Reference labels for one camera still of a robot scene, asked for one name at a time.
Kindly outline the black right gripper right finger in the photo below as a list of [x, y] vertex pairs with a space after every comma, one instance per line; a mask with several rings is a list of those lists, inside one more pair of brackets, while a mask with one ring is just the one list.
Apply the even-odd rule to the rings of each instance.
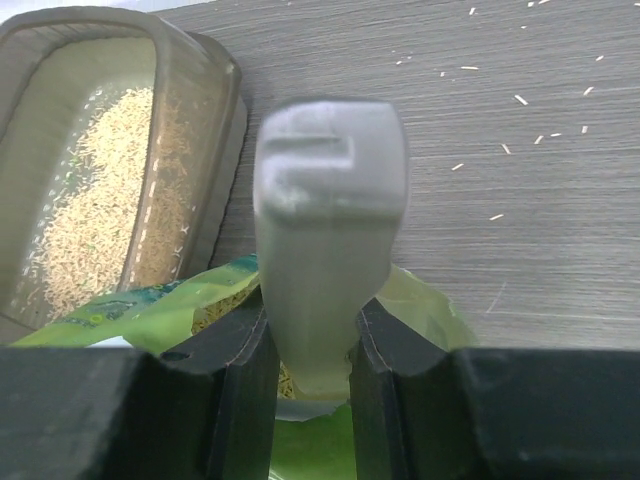
[[447, 352], [369, 302], [350, 404], [361, 479], [635, 479], [639, 355]]

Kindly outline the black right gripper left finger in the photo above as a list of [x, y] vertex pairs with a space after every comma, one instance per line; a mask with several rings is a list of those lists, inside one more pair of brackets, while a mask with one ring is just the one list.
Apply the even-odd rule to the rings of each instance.
[[262, 298], [174, 348], [1, 351], [5, 479], [265, 479], [279, 359]]

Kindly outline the green cat litter bag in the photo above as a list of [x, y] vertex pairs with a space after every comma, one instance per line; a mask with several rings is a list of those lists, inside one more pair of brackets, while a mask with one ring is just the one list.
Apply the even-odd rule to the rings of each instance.
[[[258, 285], [257, 258], [250, 254], [187, 280], [95, 297], [14, 344], [88, 347], [122, 341], [160, 354], [238, 307]], [[477, 341], [449, 298], [406, 269], [393, 266], [376, 298], [445, 351]], [[269, 476], [355, 478], [350, 408], [340, 406], [319, 419], [277, 421]]]

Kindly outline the clear plastic scoop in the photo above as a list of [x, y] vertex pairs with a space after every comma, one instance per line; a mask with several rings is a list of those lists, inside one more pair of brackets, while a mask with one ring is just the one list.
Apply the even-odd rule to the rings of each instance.
[[253, 173], [260, 286], [297, 396], [347, 398], [356, 319], [390, 275], [409, 193], [392, 103], [294, 99], [263, 118]]

